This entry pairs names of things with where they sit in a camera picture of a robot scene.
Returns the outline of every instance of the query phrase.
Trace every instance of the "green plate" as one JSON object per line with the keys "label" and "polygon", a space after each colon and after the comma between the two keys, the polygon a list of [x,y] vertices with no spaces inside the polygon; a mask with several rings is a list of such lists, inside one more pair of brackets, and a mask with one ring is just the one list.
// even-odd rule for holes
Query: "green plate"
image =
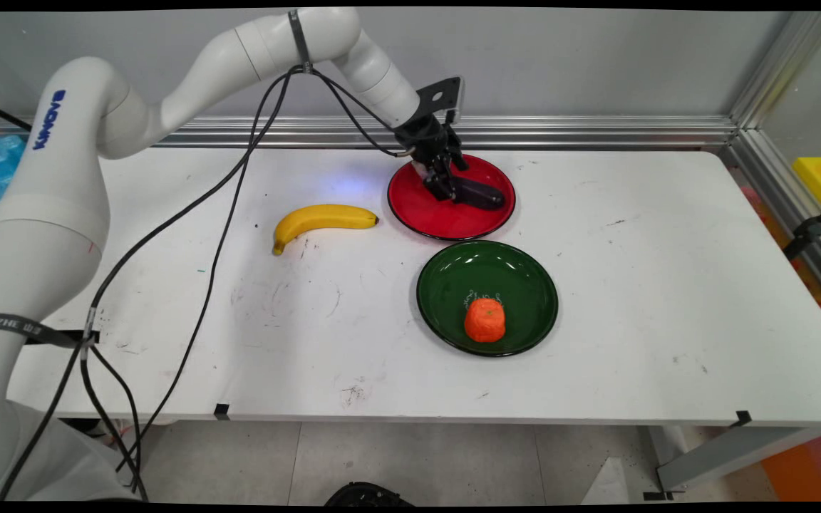
{"label": "green plate", "polygon": [[[473,299],[499,299],[505,335],[480,343],[465,333]],[[488,240],[454,244],[426,263],[417,280],[417,306],[436,335],[456,348],[481,356],[510,356],[544,340],[557,320],[553,279],[524,251]]]}

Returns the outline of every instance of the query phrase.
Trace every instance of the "table leg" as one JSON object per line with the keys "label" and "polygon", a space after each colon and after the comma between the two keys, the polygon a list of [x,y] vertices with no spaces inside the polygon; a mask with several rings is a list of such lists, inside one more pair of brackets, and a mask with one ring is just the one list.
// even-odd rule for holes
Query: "table leg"
{"label": "table leg", "polygon": [[[654,435],[655,429],[661,428],[652,428],[652,440],[656,442],[657,449],[660,438]],[[658,478],[664,491],[684,490],[716,480],[721,475],[730,474],[819,436],[821,427],[735,427],[670,461],[661,461]],[[659,455],[667,452],[673,454],[672,449],[658,449]]]}

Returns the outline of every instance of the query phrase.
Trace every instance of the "gray wall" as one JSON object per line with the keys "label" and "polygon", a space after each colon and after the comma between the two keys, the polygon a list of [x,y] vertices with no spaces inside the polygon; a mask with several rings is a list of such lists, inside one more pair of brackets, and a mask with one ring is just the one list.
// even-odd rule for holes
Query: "gray wall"
{"label": "gray wall", "polygon": [[[0,107],[32,114],[78,56],[102,56],[146,100],[176,87],[216,33],[286,9],[0,13]],[[369,36],[416,87],[465,77],[465,113],[727,113],[786,13],[515,7],[361,7]],[[323,72],[340,75],[324,64]],[[339,113],[298,77],[283,113]],[[256,85],[205,114],[251,115]]]}
{"label": "gray wall", "polygon": [[763,130],[788,163],[821,157],[821,47],[769,113]]}

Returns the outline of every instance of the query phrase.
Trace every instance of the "red plate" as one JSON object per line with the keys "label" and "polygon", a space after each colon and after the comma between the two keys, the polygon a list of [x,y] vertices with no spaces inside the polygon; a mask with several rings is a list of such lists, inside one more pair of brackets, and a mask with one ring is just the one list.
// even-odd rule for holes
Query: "red plate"
{"label": "red plate", "polygon": [[452,200],[436,201],[423,185],[410,162],[401,166],[388,184],[388,206],[405,227],[427,237],[442,240],[469,240],[492,233],[512,216],[515,210],[515,188],[505,173],[486,162],[465,155],[467,171],[452,173],[463,178],[491,185],[505,195],[505,205],[498,210],[482,210]]}

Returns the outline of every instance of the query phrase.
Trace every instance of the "plate rim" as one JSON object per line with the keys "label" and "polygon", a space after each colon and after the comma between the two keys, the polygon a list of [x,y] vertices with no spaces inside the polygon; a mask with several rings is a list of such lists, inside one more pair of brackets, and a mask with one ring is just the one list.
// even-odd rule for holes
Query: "plate rim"
{"label": "plate rim", "polygon": [[496,228],[492,228],[492,230],[483,232],[482,234],[476,234],[476,236],[470,236],[470,237],[439,237],[439,236],[434,236],[434,234],[428,234],[426,232],[422,232],[420,230],[417,230],[417,228],[412,227],[410,224],[405,223],[404,219],[401,219],[401,216],[398,215],[397,212],[395,212],[395,205],[391,204],[391,195],[388,192],[391,191],[391,184],[392,184],[392,182],[395,181],[395,177],[398,176],[398,171],[401,171],[401,168],[403,168],[405,165],[407,165],[407,163],[405,163],[404,165],[401,165],[400,167],[398,167],[397,170],[395,170],[393,175],[391,175],[391,179],[388,180],[388,187],[385,188],[385,199],[386,199],[386,201],[388,201],[388,210],[391,211],[391,214],[394,215],[395,219],[398,219],[398,221],[401,222],[401,224],[404,224],[405,227],[407,227],[409,230],[411,230],[412,232],[414,232],[416,234],[421,234],[421,236],[434,238],[436,240],[447,240],[447,241],[452,241],[452,242],[466,242],[466,241],[475,240],[475,239],[478,239],[478,238],[481,238],[481,237],[486,237],[489,234],[492,234],[492,232],[495,232],[496,230],[498,230],[499,228],[504,227],[505,224],[509,222],[509,219],[512,219],[512,214],[515,213],[515,208],[518,207],[518,194],[517,194],[517,192],[515,192],[515,184],[512,183],[512,180],[509,180],[509,175],[506,175],[504,171],[502,171],[501,169],[496,167],[496,165],[494,165],[489,160],[481,159],[480,157],[478,157],[476,155],[465,155],[465,156],[473,157],[473,158],[479,159],[479,160],[483,160],[483,162],[486,162],[489,165],[492,165],[493,167],[496,168],[497,171],[501,172],[502,176],[505,176],[506,181],[509,182],[509,187],[512,189],[512,210],[509,211],[508,217],[506,217],[502,221],[502,223],[499,223],[498,226]]}
{"label": "plate rim", "polygon": [[[420,280],[423,279],[423,273],[427,270],[427,268],[430,266],[430,264],[433,263],[433,260],[436,260],[436,257],[439,257],[440,254],[444,253],[445,251],[449,250],[450,248],[460,246],[461,244],[498,244],[498,246],[505,246],[505,247],[511,248],[511,250],[514,250],[514,251],[517,251],[518,253],[524,254],[524,256],[528,257],[528,259],[534,260],[534,263],[537,264],[538,267],[540,267],[540,269],[544,272],[545,275],[547,275],[547,279],[549,279],[549,281],[550,281],[550,289],[553,292],[553,319],[548,323],[548,326],[544,330],[544,332],[542,332],[540,335],[538,335],[537,340],[535,340],[535,342],[533,344],[531,344],[531,345],[529,345],[528,347],[525,347],[525,348],[519,348],[519,350],[516,350],[516,351],[508,351],[508,353],[489,353],[489,354],[487,354],[487,353],[478,353],[478,351],[470,350],[470,348],[460,346],[459,344],[456,344],[454,341],[450,341],[449,338],[444,337],[430,323],[430,319],[427,318],[426,314],[423,313],[423,305],[420,304]],[[538,262],[537,259],[535,259],[533,256],[531,256],[531,254],[528,254],[524,250],[521,250],[518,247],[512,246],[511,244],[506,244],[504,242],[499,242],[499,241],[495,241],[495,240],[465,240],[465,241],[460,241],[458,244],[451,244],[450,246],[443,247],[442,249],[437,251],[436,254],[434,254],[433,256],[430,257],[429,260],[427,260],[426,264],[423,265],[423,269],[421,269],[419,275],[417,275],[417,287],[416,287],[415,295],[417,296],[417,311],[420,312],[420,317],[423,318],[423,322],[426,323],[427,327],[430,329],[430,331],[433,332],[433,334],[435,334],[437,337],[439,337],[446,344],[449,344],[450,346],[452,346],[453,348],[456,348],[459,351],[464,351],[465,353],[473,354],[473,355],[476,355],[476,356],[482,356],[482,357],[485,357],[485,358],[502,358],[502,357],[505,357],[505,356],[514,356],[515,354],[521,354],[521,353],[524,353],[525,351],[531,350],[531,348],[537,347],[537,345],[539,345],[540,342],[544,341],[544,338],[546,338],[547,335],[550,334],[550,331],[553,331],[553,327],[557,325],[557,317],[559,316],[559,294],[557,293],[557,284],[556,284],[556,282],[553,282],[553,276],[550,276],[550,273],[547,272],[547,269],[540,262]]]}

